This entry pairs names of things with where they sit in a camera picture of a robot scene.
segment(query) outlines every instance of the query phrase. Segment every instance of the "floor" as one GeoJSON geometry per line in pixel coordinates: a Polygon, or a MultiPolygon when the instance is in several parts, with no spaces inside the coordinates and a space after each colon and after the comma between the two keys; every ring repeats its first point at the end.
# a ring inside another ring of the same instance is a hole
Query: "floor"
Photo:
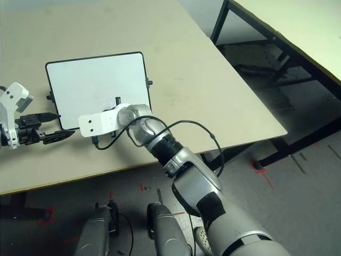
{"type": "MultiPolygon", "coordinates": [[[[290,72],[304,75],[302,69],[290,72]]],[[[277,116],[289,132],[285,137],[288,142],[341,113],[341,102],[317,82],[281,90],[295,107],[294,111],[277,116]]],[[[341,133],[268,166],[264,173],[251,168],[252,160],[273,152],[275,149],[269,142],[258,143],[225,166],[220,178],[224,192],[292,255],[341,255],[341,133]]],[[[110,198],[132,223],[132,255],[156,255],[146,230],[146,209],[149,203],[160,200],[175,214],[193,246],[189,216],[174,198],[171,184],[161,166],[155,164],[30,191],[26,206],[52,207],[53,221],[2,220],[0,254],[72,255],[82,225],[94,211],[95,203],[104,205],[110,198]]],[[[5,204],[9,197],[2,196],[1,200],[5,204]]],[[[201,225],[196,217],[193,223],[201,225]]],[[[120,236],[110,240],[109,255],[128,255],[130,245],[129,227],[122,219],[120,236]]],[[[198,246],[197,255],[203,255],[198,246]]]]}

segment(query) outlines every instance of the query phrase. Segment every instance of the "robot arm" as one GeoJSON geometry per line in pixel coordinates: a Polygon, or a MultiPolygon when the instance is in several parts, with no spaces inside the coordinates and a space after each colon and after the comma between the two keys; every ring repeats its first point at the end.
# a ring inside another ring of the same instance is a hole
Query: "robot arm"
{"type": "MultiPolygon", "coordinates": [[[[123,129],[138,117],[152,115],[146,105],[118,107],[110,111],[117,116],[111,122],[117,129],[123,129]]],[[[89,126],[93,123],[90,118],[94,117],[80,117],[82,134],[92,130],[93,135],[99,135],[89,126]]],[[[177,142],[169,131],[155,137],[165,129],[160,121],[138,119],[130,128],[139,143],[147,143],[145,147],[163,165],[166,175],[175,177],[173,193],[187,213],[202,218],[214,255],[289,255],[257,221],[224,197],[218,178],[190,149],[177,142]]]]}
{"type": "Polygon", "coordinates": [[[30,145],[42,141],[49,144],[70,137],[74,131],[61,130],[45,134],[40,130],[42,123],[55,120],[59,115],[40,113],[20,116],[14,119],[14,113],[22,113],[33,101],[28,90],[19,83],[12,83],[8,88],[1,87],[0,96],[0,147],[16,149],[21,144],[30,145]]]}

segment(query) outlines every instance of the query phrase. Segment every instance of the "black tape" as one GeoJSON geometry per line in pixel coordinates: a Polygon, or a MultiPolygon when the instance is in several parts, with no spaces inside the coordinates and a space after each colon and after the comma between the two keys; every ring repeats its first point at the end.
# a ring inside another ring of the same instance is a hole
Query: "black tape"
{"type": "Polygon", "coordinates": [[[200,211],[202,220],[204,221],[206,231],[208,231],[208,228],[213,221],[226,213],[222,201],[214,192],[204,196],[197,203],[197,208],[200,211]]]}

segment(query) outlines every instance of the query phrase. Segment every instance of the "black cable connector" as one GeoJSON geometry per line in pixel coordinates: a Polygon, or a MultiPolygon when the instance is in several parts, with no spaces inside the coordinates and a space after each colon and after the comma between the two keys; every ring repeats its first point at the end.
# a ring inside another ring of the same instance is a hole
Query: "black cable connector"
{"type": "Polygon", "coordinates": [[[91,140],[92,140],[92,144],[98,147],[98,143],[100,142],[98,136],[92,136],[91,140]]]}

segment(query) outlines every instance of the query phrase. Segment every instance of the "black metal table frame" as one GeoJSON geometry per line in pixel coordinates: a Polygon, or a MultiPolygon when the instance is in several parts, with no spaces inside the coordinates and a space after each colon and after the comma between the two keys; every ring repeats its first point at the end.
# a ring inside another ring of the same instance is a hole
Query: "black metal table frame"
{"type": "MultiPolygon", "coordinates": [[[[341,100],[341,85],[335,82],[331,77],[325,74],[316,64],[312,63],[305,56],[303,56],[297,48],[295,48],[292,44],[287,42],[281,36],[275,33],[275,31],[270,30],[264,24],[258,22],[256,19],[252,17],[252,15],[248,15],[248,13],[244,12],[241,8],[238,7],[233,1],[224,0],[221,10],[219,12],[218,19],[214,26],[212,35],[210,39],[214,44],[216,44],[222,27],[225,23],[225,19],[227,14],[231,10],[233,13],[238,15],[241,19],[243,19],[246,23],[251,25],[257,31],[259,31],[262,35],[264,35],[267,39],[269,39],[273,44],[275,44],[278,48],[283,51],[283,54],[290,56],[294,61],[296,61],[300,66],[302,66],[306,71],[308,71],[313,77],[318,80],[325,88],[327,88],[335,97],[341,100]]],[[[296,141],[295,143],[288,145],[283,138],[275,138],[271,139],[271,142],[276,147],[277,152],[268,156],[262,160],[254,162],[255,167],[260,170],[265,166],[272,164],[280,159],[283,159],[291,154],[302,150],[303,148],[312,145],[319,140],[330,136],[331,134],[339,131],[341,129],[341,117],[335,119],[324,127],[316,130],[315,132],[307,135],[306,137],[296,141]]],[[[237,156],[239,153],[244,151],[246,148],[251,146],[253,143],[237,146],[234,148],[228,148],[224,151],[225,161],[229,161],[231,158],[237,156]]],[[[215,170],[218,166],[219,159],[218,157],[214,159],[212,162],[207,163],[208,166],[215,170]]]]}

